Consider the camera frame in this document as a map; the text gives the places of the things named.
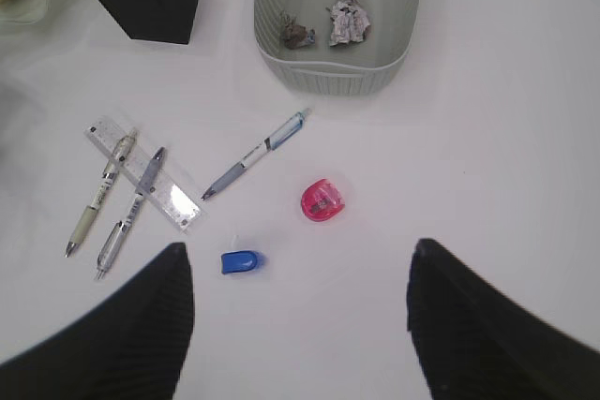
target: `ruler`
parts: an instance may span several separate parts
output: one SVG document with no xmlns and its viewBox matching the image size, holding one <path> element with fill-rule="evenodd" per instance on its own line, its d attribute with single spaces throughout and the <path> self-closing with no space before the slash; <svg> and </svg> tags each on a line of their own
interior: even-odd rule
<svg viewBox="0 0 600 400">
<path fill-rule="evenodd" d="M 136 144 L 124 162 L 114 160 L 114 147 L 126 134 L 108 116 L 101 117 L 85 130 L 85 136 L 99 151 L 116 164 L 131 183 L 138 186 L 151 156 Z M 143 194 L 181 231 L 187 229 L 203 213 L 198 202 L 186 194 L 164 170 L 158 173 L 149 192 Z"/>
</svg>

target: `gray pen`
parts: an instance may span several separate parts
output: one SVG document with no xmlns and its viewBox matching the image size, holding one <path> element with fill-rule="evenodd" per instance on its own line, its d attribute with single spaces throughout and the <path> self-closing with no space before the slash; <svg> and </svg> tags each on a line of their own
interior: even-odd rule
<svg viewBox="0 0 600 400">
<path fill-rule="evenodd" d="M 142 179 L 138 183 L 135 190 L 135 196 L 129 207 L 127 216 L 124 220 L 116 223 L 114 228 L 106 240 L 106 243 L 102 247 L 100 254 L 97 257 L 97 275 L 96 280 L 100 280 L 104 275 L 112 268 L 114 261 L 116 260 L 121 245 L 125 241 L 129 230 L 133 226 L 133 222 L 142 208 L 143 201 L 147 192 L 152 192 L 152 184 L 155 182 L 158 176 L 158 172 L 162 167 L 164 160 L 165 148 L 160 147 L 158 152 L 148 163 L 146 170 L 143 173 Z"/>
<path fill-rule="evenodd" d="M 310 114 L 310 109 L 307 108 L 303 111 L 297 112 L 290 118 L 283 126 L 281 126 L 276 132 L 269 136 L 266 140 L 257 145 L 250 151 L 246 156 L 242 158 L 237 164 L 231 169 L 225 172 L 218 180 L 211 184 L 211 186 L 204 192 L 202 200 L 208 200 L 215 196 L 235 180 L 237 180 L 246 170 L 256 163 L 263 156 L 276 150 L 283 142 L 291 138 L 296 132 L 302 129 L 307 116 Z"/>
<path fill-rule="evenodd" d="M 138 136 L 138 130 L 133 128 L 128 135 L 121 138 L 121 140 L 114 146 L 114 150 L 112 151 L 112 157 L 116 161 L 123 162 L 127 159 L 129 152 L 135 145 L 135 140 Z M 99 188 L 97 189 L 97 193 L 92 200 L 92 203 L 85 207 L 83 210 L 83 214 L 75 227 L 75 230 L 71 234 L 70 239 L 68 240 L 67 250 L 65 251 L 65 256 L 70 257 L 75 250 L 79 248 L 82 244 L 85 236 L 87 236 L 88 231 L 92 228 L 92 224 L 96 220 L 96 216 L 98 215 L 98 211 L 102 207 L 104 203 L 104 199 L 108 191 L 113 187 L 114 180 L 116 180 L 116 176 L 119 174 L 119 168 L 109 161 L 102 172 L 102 182 L 100 183 Z"/>
</svg>

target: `blue pen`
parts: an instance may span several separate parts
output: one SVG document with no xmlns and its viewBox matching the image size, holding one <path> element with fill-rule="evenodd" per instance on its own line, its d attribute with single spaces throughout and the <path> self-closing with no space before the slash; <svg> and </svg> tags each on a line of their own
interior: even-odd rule
<svg viewBox="0 0 600 400">
<path fill-rule="evenodd" d="M 302 128 L 309 114 L 310 109 L 305 109 L 292 116 L 290 120 L 281 126 L 275 133 L 257 145 L 250 153 L 244 156 L 240 162 L 236 163 L 231 169 L 225 172 L 223 176 L 212 183 L 202 196 L 202 200 L 208 200 L 221 192 L 241 177 L 242 174 L 259 159 L 272 150 L 276 150 L 283 142 L 291 138 Z"/>
</svg>

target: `red pencil sharpener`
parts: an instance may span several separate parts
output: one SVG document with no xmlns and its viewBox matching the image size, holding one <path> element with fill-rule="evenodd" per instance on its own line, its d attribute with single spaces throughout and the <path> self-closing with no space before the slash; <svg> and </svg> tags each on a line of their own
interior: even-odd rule
<svg viewBox="0 0 600 400">
<path fill-rule="evenodd" d="M 302 195 L 300 204 L 305 216 L 315 222 L 331 219 L 346 206 L 339 191 L 327 179 L 309 187 Z"/>
</svg>

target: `gray plastic basket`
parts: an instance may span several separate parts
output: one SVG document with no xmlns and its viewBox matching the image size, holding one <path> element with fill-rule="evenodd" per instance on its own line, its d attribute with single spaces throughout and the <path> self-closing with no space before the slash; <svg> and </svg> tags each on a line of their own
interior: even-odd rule
<svg viewBox="0 0 600 400">
<path fill-rule="evenodd" d="M 254 0 L 254 34 L 266 64 L 292 88 L 338 96 L 368 95 L 389 83 L 406 56 L 419 0 L 358 0 L 372 22 L 367 40 L 328 45 L 336 0 Z M 280 39 L 280 14 L 314 28 L 315 46 L 291 51 Z"/>
</svg>

